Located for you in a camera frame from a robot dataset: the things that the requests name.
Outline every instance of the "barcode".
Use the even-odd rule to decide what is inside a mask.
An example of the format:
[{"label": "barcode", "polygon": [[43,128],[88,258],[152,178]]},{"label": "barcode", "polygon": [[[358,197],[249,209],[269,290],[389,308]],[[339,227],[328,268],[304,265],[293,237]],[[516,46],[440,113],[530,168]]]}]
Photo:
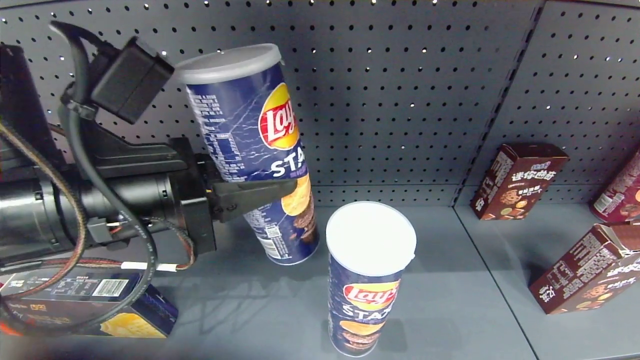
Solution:
[{"label": "barcode", "polygon": [[269,254],[269,256],[276,259],[282,259],[280,253],[278,252],[278,249],[276,248],[276,244],[273,243],[273,240],[260,238],[258,238],[258,240],[260,240],[262,246],[264,247],[264,250],[267,252],[267,254]]},{"label": "barcode", "polygon": [[120,296],[120,293],[127,286],[129,280],[126,279],[104,279],[98,285],[91,296]]},{"label": "barcode", "polygon": [[605,209],[607,208],[607,206],[609,206],[609,204],[611,204],[612,201],[612,198],[606,196],[605,194],[602,194],[598,201],[593,204],[593,207],[598,210],[598,212],[604,213]]},{"label": "barcode", "polygon": [[267,236],[269,237],[269,239],[282,236],[280,229],[278,229],[277,227],[265,227],[264,230],[267,232]]}]

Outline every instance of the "blue snack box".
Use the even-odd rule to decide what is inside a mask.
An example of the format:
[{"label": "blue snack box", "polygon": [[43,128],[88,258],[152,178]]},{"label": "blue snack box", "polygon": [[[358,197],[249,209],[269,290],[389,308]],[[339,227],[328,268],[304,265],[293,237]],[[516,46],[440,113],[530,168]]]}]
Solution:
[{"label": "blue snack box", "polygon": [[[14,274],[0,289],[0,295],[32,289],[57,271],[41,269]],[[140,277],[138,272],[108,273],[75,268],[47,289],[24,298],[7,300],[7,305],[22,321],[35,322],[36,325],[80,323],[109,311],[131,293]],[[133,304],[79,335],[166,338],[177,319],[178,309],[149,285]]]}]

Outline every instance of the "store shelf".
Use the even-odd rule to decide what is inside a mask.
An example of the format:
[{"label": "store shelf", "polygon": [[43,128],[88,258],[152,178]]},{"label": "store shelf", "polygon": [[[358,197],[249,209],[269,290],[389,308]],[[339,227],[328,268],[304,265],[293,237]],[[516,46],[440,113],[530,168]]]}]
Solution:
[{"label": "store shelf", "polygon": [[[321,229],[334,209],[317,210]],[[535,359],[454,210],[399,209],[416,228],[416,258],[380,342],[366,358]],[[285,267],[265,257],[243,221],[217,230],[219,251],[187,272],[154,280],[180,309],[168,340],[4,337],[0,358],[342,359],[327,335],[324,240],[308,261]],[[171,236],[157,242],[161,261],[182,259]],[[142,254],[132,246],[115,255]]]},{"label": "store shelf", "polygon": [[540,360],[638,359],[640,286],[603,308],[545,315],[527,284],[555,263],[596,222],[584,204],[540,204],[522,221],[481,222],[456,207],[498,287]]}]

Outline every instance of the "lay's stax can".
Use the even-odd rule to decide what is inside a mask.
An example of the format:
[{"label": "lay's stax can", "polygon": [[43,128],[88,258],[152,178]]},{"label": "lay's stax can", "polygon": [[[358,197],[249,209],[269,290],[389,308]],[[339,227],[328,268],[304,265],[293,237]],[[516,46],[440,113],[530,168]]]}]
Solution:
[{"label": "lay's stax can", "polygon": [[176,73],[225,181],[298,180],[290,195],[244,215],[269,259],[293,265],[314,253],[319,237],[280,59],[273,44],[238,47],[186,60]]},{"label": "lay's stax can", "polygon": [[329,337],[342,354],[373,350],[396,300],[416,235],[404,215],[377,202],[339,208],[326,226]]}]

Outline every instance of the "robotic arm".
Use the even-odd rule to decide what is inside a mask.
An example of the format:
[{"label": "robotic arm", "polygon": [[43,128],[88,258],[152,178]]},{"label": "robotic arm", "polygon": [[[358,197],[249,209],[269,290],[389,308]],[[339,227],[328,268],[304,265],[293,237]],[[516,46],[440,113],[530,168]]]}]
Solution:
[{"label": "robotic arm", "polygon": [[[61,128],[54,130],[69,140],[77,165],[67,165],[54,144],[22,49],[0,45],[0,275],[41,267],[42,257],[74,250],[75,263],[66,264],[72,267],[82,264],[84,249],[121,249],[137,236],[149,244],[154,265],[150,234],[167,227],[188,235],[195,260],[216,248],[212,221],[230,220],[295,190],[295,179],[225,183],[211,158],[193,154],[186,138],[134,145],[98,126],[99,108],[135,123],[173,67],[136,37],[116,49],[70,24],[52,22],[52,28],[69,41],[76,63],[76,82],[61,96]],[[97,48],[90,63],[80,38]],[[150,267],[146,283],[155,271]],[[0,310],[16,328],[15,319],[7,319],[10,310]],[[98,320],[35,333],[73,333]],[[34,333],[33,326],[19,327]]]}]

